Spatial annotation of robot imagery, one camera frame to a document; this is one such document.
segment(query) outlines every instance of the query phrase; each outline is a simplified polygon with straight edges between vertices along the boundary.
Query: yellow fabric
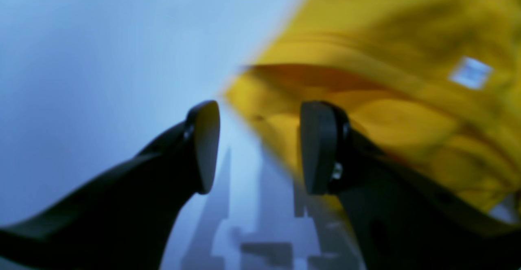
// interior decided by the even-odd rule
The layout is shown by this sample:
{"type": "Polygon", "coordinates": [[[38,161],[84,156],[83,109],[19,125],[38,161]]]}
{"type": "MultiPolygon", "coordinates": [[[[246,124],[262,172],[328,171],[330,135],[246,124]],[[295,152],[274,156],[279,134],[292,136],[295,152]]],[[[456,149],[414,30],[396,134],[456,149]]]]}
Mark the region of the yellow fabric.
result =
{"type": "Polygon", "coordinates": [[[520,25],[521,0],[307,0],[226,96],[298,181],[298,110],[320,99],[487,212],[521,189],[520,25]],[[483,89],[450,80],[464,57],[493,68],[483,89]]]}

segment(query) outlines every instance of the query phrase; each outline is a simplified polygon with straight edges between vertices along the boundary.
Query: yellow jacket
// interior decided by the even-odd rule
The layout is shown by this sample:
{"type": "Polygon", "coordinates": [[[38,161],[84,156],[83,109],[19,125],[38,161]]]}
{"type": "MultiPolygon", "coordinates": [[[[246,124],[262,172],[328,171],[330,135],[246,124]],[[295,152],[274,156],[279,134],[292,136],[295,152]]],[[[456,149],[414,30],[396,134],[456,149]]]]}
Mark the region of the yellow jacket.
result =
{"type": "Polygon", "coordinates": [[[326,100],[487,212],[521,189],[520,42],[521,0],[307,0],[226,96],[298,180],[300,103],[326,100]]]}

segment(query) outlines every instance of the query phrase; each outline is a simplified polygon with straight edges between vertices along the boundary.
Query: black plastic part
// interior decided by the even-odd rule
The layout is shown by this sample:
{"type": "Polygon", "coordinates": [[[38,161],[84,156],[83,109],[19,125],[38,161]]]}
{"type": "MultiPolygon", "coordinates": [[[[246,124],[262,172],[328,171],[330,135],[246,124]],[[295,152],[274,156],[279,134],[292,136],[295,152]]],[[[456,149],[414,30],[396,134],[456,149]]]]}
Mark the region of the black plastic part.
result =
{"type": "Polygon", "coordinates": [[[158,269],[175,219],[214,181],[220,131],[215,101],[133,159],[50,209],[0,230],[0,256],[47,270],[158,269]]]}
{"type": "MultiPolygon", "coordinates": [[[[341,109],[324,102],[303,104],[335,114],[301,135],[303,151],[313,151],[326,163],[344,167],[340,180],[326,179],[329,170],[307,165],[306,184],[327,187],[339,198],[361,247],[368,270],[518,270],[521,267],[521,231],[482,214],[445,188],[387,158],[370,140],[348,127],[341,109]],[[337,131],[336,142],[325,143],[317,131],[337,131]],[[305,147],[320,143],[319,146],[305,147]],[[321,147],[336,146],[320,150],[321,147]]],[[[301,114],[301,125],[315,120],[301,114]]]]}

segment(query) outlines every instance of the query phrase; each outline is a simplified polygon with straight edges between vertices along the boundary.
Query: white tag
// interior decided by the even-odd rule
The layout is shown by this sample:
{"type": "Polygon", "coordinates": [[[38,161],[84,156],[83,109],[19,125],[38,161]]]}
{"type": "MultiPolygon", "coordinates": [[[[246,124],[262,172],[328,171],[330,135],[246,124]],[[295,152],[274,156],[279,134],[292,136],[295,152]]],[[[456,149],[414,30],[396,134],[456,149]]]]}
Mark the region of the white tag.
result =
{"type": "Polygon", "coordinates": [[[480,90],[487,83],[493,68],[479,60],[465,57],[462,65],[452,75],[451,81],[469,89],[480,90]]]}

